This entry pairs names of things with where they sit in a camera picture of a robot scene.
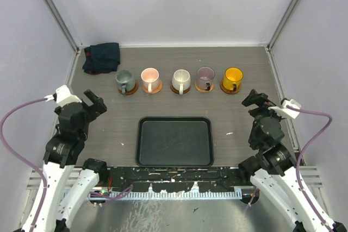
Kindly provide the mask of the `woven cork coaster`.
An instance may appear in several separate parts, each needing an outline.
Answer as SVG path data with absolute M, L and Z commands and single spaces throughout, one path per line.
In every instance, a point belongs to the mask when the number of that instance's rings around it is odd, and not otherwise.
M 205 89 L 199 88 L 197 82 L 195 82 L 195 88 L 196 88 L 196 90 L 199 91 L 199 92 L 208 93 L 208 92 L 211 92 L 211 91 L 214 89 L 214 84 L 211 84 L 211 85 L 210 85 L 210 89 L 209 89 L 209 90 L 205 90 Z
M 158 80 L 157 82 L 153 83 L 143 82 L 142 84 L 143 91 L 152 95 L 160 92 L 162 87 L 163 83 L 161 80 Z

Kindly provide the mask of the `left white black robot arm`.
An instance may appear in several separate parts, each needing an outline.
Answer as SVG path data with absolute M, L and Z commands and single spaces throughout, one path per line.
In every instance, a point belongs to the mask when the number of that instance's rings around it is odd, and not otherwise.
M 92 105 L 74 95 L 67 85 L 56 89 L 56 133 L 46 145 L 42 178 L 33 207 L 21 231 L 70 231 L 72 221 L 89 192 L 109 180 L 107 164 L 87 159 L 68 194 L 63 194 L 88 138 L 89 124 L 107 111 L 102 98 L 92 91 L 84 94 Z

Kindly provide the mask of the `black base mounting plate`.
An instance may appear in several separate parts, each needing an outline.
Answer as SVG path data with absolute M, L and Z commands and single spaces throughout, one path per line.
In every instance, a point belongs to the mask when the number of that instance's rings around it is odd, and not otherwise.
M 237 187 L 250 187 L 252 183 L 235 167 L 110 167 L 97 185 L 117 192 L 132 186 L 133 192 L 153 190 L 155 193 L 189 192 L 197 185 L 198 191 L 205 193 L 233 192 Z

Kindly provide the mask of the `black plastic tray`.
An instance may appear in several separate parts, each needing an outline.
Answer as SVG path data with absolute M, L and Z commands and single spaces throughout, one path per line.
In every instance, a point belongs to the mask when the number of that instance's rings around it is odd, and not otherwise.
M 210 119 L 202 116 L 141 118 L 135 162 L 140 167 L 210 167 L 214 163 Z

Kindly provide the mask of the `cream ceramic mug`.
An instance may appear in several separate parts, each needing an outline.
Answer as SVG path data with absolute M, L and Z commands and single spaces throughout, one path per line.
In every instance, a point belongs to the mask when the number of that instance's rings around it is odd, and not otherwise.
M 190 73 L 184 69 L 175 71 L 171 83 L 175 89 L 179 90 L 179 95 L 183 95 L 183 91 L 191 87 Z

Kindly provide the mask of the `pink ceramic mug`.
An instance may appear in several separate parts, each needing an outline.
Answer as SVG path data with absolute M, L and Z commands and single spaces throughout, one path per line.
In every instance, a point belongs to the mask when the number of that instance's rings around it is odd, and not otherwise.
M 146 68 L 141 73 L 142 87 L 147 93 L 154 93 L 160 85 L 159 72 L 155 68 Z

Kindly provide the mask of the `dark blue folded cloth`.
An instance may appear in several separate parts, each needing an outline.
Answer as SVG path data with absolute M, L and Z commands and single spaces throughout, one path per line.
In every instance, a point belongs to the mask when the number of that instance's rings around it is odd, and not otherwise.
M 84 48 L 84 52 L 85 63 L 82 69 L 87 74 L 116 72 L 121 62 L 120 46 L 116 42 L 91 45 Z

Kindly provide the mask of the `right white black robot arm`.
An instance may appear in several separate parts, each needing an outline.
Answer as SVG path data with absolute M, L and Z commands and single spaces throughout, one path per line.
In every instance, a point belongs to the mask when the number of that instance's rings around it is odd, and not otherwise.
M 327 117 L 326 125 L 305 145 L 306 148 L 332 123 L 332 116 L 323 112 L 303 110 L 293 99 L 283 99 L 281 106 L 264 93 L 252 89 L 242 105 L 253 117 L 248 144 L 256 151 L 238 165 L 238 177 L 244 185 L 253 185 L 273 203 L 293 231 L 347 231 L 334 221 L 315 199 L 300 173 L 300 159 L 295 159 L 281 142 L 284 132 L 281 120 L 295 119 L 299 114 Z

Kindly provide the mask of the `yellow glass mug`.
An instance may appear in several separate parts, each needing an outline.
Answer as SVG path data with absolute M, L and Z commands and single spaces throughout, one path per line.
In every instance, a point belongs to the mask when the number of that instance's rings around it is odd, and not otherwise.
M 243 72 L 236 67 L 226 69 L 222 86 L 228 92 L 236 93 L 240 89 L 241 81 L 243 79 Z

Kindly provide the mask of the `grey ceramic mug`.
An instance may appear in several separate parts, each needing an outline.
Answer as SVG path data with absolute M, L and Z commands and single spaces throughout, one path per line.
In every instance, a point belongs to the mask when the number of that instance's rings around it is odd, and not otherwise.
M 127 95 L 135 88 L 135 78 L 128 70 L 122 70 L 116 74 L 116 85 L 121 94 Z

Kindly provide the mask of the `purple ceramic mug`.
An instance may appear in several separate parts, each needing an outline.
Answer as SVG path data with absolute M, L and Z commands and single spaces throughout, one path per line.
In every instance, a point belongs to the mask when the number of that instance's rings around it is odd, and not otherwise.
M 203 66 L 197 70 L 196 82 L 201 89 L 209 90 L 214 83 L 215 71 L 208 66 Z

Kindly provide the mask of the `brown wooden coaster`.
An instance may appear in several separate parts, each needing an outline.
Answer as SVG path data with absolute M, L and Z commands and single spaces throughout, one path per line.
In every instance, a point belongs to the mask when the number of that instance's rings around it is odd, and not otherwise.
M 179 94 L 179 90 L 175 89 L 172 84 L 170 84 L 170 88 L 174 93 Z M 190 89 L 191 89 L 191 87 L 188 87 L 186 90 L 183 91 L 183 94 L 188 93 L 190 91 Z
M 225 88 L 222 82 L 220 83 L 220 88 L 224 93 L 226 93 L 228 95 L 234 95 L 234 94 L 237 94 L 241 90 L 241 84 L 237 87 L 237 89 L 235 91 Z
M 123 93 L 122 90 L 118 89 L 118 92 L 119 92 L 120 94 L 124 95 L 124 96 L 130 96 L 130 95 L 133 95 L 134 93 L 136 93 L 137 90 L 138 90 L 138 88 L 139 88 L 139 84 L 138 84 L 138 82 L 136 81 L 136 82 L 135 82 L 134 88 L 131 89 L 130 91 L 127 91 L 127 92 Z

